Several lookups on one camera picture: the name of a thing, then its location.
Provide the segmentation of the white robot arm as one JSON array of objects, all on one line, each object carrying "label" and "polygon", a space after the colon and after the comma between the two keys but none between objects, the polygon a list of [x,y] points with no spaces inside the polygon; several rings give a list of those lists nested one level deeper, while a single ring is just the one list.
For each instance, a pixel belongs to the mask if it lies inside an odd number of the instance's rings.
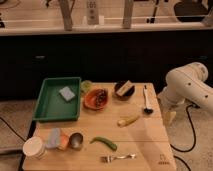
[{"label": "white robot arm", "polygon": [[165,77],[166,86],[157,95],[163,124],[168,126],[176,116],[175,108],[189,100],[213,114],[213,88],[205,83],[207,67],[193,62],[170,70]]}]

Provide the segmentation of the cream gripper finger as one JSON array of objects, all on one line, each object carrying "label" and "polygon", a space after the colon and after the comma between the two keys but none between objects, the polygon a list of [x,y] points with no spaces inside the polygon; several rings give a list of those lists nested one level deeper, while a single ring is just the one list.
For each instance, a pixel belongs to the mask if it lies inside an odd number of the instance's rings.
[{"label": "cream gripper finger", "polygon": [[176,112],[175,111],[168,112],[166,114],[166,117],[165,117],[165,125],[169,126],[173,122],[175,117],[176,117]]}]

